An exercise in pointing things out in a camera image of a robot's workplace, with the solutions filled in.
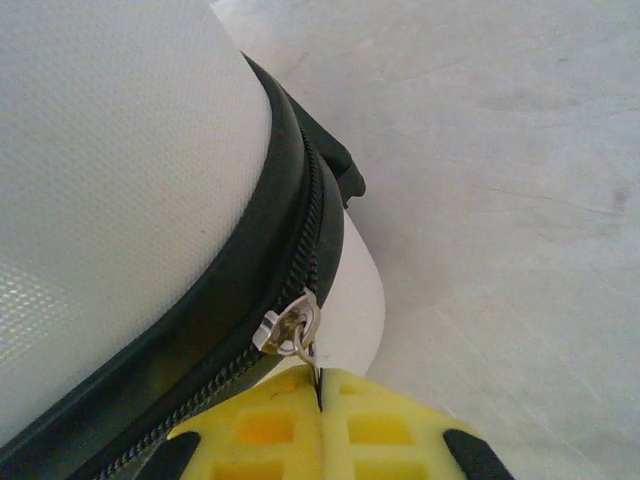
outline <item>yellow foam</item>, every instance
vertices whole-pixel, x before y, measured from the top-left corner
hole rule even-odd
[[[465,424],[342,370],[322,385],[322,412],[297,367],[175,428],[201,436],[182,480],[465,479],[442,439]]]

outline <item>zipper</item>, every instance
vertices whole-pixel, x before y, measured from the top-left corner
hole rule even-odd
[[[264,315],[250,344],[186,402],[104,467],[93,480],[109,480],[165,438],[174,427],[198,413],[265,355],[297,354],[304,360],[300,347],[312,348],[320,322],[320,308],[314,293],[318,279],[315,244],[322,215],[323,190],[317,153],[304,131],[301,134],[309,165],[309,197],[298,245],[275,305]]]

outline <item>zipper pull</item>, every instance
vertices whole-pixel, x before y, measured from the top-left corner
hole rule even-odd
[[[308,288],[304,294],[278,314],[269,310],[260,327],[253,334],[253,344],[262,353],[298,356],[313,368],[314,382],[317,384],[320,371],[315,361],[314,340],[320,326],[320,307],[315,294]]]

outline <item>black rubber edge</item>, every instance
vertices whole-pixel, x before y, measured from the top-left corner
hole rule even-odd
[[[287,274],[308,195],[300,127],[287,95],[264,70],[252,68],[271,104],[271,139],[231,237],[155,325],[0,450],[0,478],[91,477],[251,342]],[[343,234],[338,186],[323,176],[320,303],[338,268]],[[250,372],[243,378],[247,386],[257,380]]]
[[[361,197],[366,191],[364,178],[358,167],[353,162],[351,154],[338,140],[327,132],[307,111],[300,106],[291,96],[289,101],[293,111],[298,117],[298,122],[309,136],[311,143],[327,162],[333,176],[338,181],[342,194],[342,203],[347,207],[347,202],[352,197]]]

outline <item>gray surface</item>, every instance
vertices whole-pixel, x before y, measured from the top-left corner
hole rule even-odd
[[[640,471],[640,3],[223,0],[352,150],[388,318],[370,377],[518,479]]]

